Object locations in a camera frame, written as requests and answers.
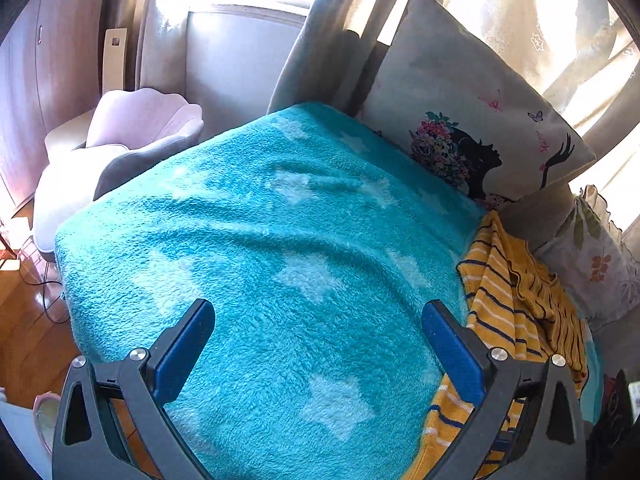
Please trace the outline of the yellow striped knit sweater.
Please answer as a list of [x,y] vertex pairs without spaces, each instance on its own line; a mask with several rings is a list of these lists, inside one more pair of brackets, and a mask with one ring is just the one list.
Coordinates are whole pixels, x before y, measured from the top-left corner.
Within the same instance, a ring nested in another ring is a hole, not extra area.
[[[457,270],[470,309],[466,327],[487,348],[501,347],[517,360],[543,363],[564,356],[579,406],[589,376],[584,322],[559,278],[536,260],[526,241],[508,234],[491,211]],[[423,479],[473,410],[445,374],[427,410],[418,454],[401,479]]]

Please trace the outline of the turquoise star fleece blanket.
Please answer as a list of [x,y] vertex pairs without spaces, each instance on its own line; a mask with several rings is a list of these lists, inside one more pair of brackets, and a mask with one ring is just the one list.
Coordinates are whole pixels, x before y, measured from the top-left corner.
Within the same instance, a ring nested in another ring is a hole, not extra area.
[[216,327],[167,413],[217,479],[400,479],[444,377],[421,327],[466,326],[457,265],[487,212],[331,107],[172,156],[74,214],[54,252],[89,359]]

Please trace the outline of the beige curtain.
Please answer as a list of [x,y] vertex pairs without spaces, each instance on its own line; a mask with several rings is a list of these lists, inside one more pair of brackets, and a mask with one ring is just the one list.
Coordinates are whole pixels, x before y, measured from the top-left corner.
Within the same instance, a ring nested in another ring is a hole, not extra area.
[[[408,0],[314,0],[269,103],[357,114]],[[438,0],[534,87],[598,155],[637,123],[639,15],[626,0]]]

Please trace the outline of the wooden wardrobe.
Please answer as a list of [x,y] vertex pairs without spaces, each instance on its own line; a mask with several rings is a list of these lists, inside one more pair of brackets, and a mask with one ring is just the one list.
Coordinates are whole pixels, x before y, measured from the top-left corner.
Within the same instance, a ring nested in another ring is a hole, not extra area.
[[35,193],[44,139],[96,106],[103,0],[29,0],[1,44],[1,217]]

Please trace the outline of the woman silhouette floral cushion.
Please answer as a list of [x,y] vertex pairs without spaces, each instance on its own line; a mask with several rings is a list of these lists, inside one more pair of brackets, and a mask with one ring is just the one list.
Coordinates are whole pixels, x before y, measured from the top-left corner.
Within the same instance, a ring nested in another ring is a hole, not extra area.
[[596,157],[436,0],[410,0],[359,117],[487,209],[532,195]]

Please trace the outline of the leaf print ruffled pillow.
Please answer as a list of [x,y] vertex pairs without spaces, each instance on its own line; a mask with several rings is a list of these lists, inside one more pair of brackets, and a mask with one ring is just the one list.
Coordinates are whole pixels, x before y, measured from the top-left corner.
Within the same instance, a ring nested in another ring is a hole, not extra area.
[[639,305],[639,260],[593,185],[574,197],[570,213],[535,256],[556,274],[594,332]]

